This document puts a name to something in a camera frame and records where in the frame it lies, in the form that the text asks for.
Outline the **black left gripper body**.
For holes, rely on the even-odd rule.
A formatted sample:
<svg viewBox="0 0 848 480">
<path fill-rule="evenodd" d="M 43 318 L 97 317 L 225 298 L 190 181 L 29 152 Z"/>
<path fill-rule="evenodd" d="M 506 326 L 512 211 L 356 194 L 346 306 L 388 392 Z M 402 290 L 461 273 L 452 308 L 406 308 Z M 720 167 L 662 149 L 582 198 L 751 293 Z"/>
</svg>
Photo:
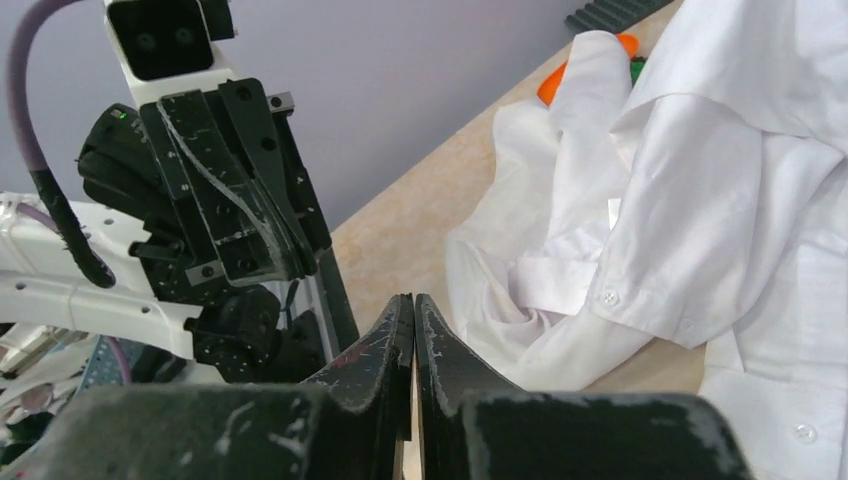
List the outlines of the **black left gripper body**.
<svg viewBox="0 0 848 480">
<path fill-rule="evenodd" d="M 228 145 L 250 175 L 251 167 L 218 88 L 202 93 Z M 311 277 L 320 274 L 327 264 L 332 240 L 294 141 L 290 116 L 280 122 L 279 132 L 286 154 L 290 202 L 317 262 L 317 271 L 307 276 Z M 271 282 L 234 287 L 226 280 L 211 244 L 201 238 L 202 223 L 194 204 L 187 196 L 175 199 L 166 184 L 141 108 L 121 103 L 108 107 L 83 143 L 78 171 L 85 192 L 94 201 L 141 222 L 146 236 L 133 242 L 129 253 L 141 263 L 158 299 L 190 305 L 223 305 L 240 297 L 267 296 L 267 285 Z"/>
</svg>

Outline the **white shirt garment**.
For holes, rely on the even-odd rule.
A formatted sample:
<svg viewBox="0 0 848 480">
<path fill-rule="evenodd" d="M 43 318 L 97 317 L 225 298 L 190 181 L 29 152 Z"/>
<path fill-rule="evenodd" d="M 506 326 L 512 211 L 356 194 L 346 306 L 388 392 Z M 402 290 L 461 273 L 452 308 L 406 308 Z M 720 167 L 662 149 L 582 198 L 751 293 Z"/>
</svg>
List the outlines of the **white shirt garment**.
<svg viewBox="0 0 848 480">
<path fill-rule="evenodd" d="M 500 109 L 446 239 L 457 335 L 528 390 L 654 339 L 759 479 L 847 475 L 847 5 L 685 1 L 638 77 L 577 35 L 553 100 Z"/>
</svg>

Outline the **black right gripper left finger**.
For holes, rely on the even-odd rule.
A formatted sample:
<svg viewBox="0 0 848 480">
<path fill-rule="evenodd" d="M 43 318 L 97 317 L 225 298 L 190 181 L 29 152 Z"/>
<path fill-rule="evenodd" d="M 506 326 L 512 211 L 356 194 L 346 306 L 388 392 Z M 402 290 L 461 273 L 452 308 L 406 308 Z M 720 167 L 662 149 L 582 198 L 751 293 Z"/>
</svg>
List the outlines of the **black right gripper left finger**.
<svg viewBox="0 0 848 480">
<path fill-rule="evenodd" d="M 399 479 L 410 433 L 414 306 L 299 384 L 99 387 L 5 479 Z"/>
</svg>

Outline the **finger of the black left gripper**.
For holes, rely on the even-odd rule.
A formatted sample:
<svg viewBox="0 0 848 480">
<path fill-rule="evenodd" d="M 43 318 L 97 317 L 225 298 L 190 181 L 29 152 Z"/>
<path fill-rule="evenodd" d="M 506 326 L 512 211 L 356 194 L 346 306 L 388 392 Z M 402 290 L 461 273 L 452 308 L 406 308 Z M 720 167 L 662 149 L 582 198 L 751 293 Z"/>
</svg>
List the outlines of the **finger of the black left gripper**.
<svg viewBox="0 0 848 480">
<path fill-rule="evenodd" d="M 175 199 L 187 196 L 230 285 L 302 276 L 296 244 L 271 197 L 251 177 L 199 90 L 141 107 L 160 169 Z"/>
<path fill-rule="evenodd" d="M 290 202 L 280 122 L 293 112 L 288 94 L 268 96 L 259 80 L 228 80 L 218 93 L 251 167 L 260 213 L 271 234 L 269 250 L 283 277 L 317 271 L 313 249 Z"/>
</svg>

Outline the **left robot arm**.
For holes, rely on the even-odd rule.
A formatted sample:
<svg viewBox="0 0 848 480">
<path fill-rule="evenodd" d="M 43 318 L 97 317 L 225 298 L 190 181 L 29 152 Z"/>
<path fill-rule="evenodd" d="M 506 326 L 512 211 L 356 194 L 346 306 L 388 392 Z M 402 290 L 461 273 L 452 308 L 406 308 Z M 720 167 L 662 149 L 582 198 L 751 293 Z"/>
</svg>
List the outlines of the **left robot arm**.
<svg viewBox="0 0 848 480">
<path fill-rule="evenodd" d="M 1 319 L 116 337 L 215 368 L 299 382 L 360 336 L 289 125 L 255 78 L 106 109 L 82 143 L 78 245 L 38 197 L 1 196 Z"/>
</svg>

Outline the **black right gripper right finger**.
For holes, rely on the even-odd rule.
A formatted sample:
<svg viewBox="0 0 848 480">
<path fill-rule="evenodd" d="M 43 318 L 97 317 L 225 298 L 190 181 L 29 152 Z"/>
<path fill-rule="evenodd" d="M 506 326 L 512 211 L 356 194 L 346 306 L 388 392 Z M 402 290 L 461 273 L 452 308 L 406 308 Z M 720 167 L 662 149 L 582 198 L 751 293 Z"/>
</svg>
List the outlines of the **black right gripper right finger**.
<svg viewBox="0 0 848 480">
<path fill-rule="evenodd" d="M 427 479 L 748 479 L 724 418 L 672 393 L 524 390 L 415 301 L 422 474 Z"/>
</svg>

